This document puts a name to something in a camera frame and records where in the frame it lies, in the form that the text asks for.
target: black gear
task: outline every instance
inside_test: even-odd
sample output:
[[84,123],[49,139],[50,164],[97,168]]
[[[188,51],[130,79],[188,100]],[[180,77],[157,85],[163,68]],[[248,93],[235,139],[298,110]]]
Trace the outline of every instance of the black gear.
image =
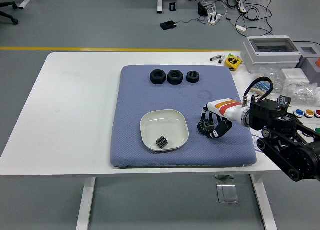
[[210,134],[214,132],[215,125],[212,121],[207,119],[201,119],[201,121],[198,123],[198,131],[207,136],[210,137]]

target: power strip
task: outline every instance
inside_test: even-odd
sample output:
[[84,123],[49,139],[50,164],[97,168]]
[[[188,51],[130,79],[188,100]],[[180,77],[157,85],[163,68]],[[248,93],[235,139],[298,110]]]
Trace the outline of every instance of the power strip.
[[216,12],[208,13],[208,24],[215,26],[221,19],[222,15]]
[[247,31],[246,28],[244,28],[244,27],[242,27],[242,26],[239,26],[239,25],[235,26],[235,28],[236,28],[238,31],[242,32],[242,33],[244,33],[245,31]]

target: chair wheel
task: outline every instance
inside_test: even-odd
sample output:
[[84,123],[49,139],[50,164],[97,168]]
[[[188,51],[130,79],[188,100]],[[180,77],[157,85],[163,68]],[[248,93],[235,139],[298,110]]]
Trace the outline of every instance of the chair wheel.
[[17,25],[19,23],[18,19],[11,19],[13,25]]

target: metal plate on floor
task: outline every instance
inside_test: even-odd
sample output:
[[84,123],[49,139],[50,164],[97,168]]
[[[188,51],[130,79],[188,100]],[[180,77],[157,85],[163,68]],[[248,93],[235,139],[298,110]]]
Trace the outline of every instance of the metal plate on floor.
[[238,195],[235,185],[217,185],[218,198],[221,204],[238,204]]
[[234,175],[215,175],[215,179],[218,180],[227,180],[227,179],[234,179]]

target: blue mat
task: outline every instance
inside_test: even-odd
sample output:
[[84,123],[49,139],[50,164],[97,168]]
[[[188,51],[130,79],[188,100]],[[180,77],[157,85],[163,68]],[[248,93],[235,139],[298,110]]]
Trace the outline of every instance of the blue mat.
[[[162,69],[183,73],[179,85],[166,81],[155,85],[150,73]],[[200,80],[189,83],[187,73],[197,71]],[[132,65],[122,69],[114,116],[110,161],[114,167],[239,167],[257,161],[251,132],[233,122],[222,138],[210,139],[198,132],[203,107],[230,98],[240,101],[230,70],[223,66]],[[168,152],[148,149],[141,137],[141,118],[152,111],[173,109],[183,114],[189,139],[184,146]]]

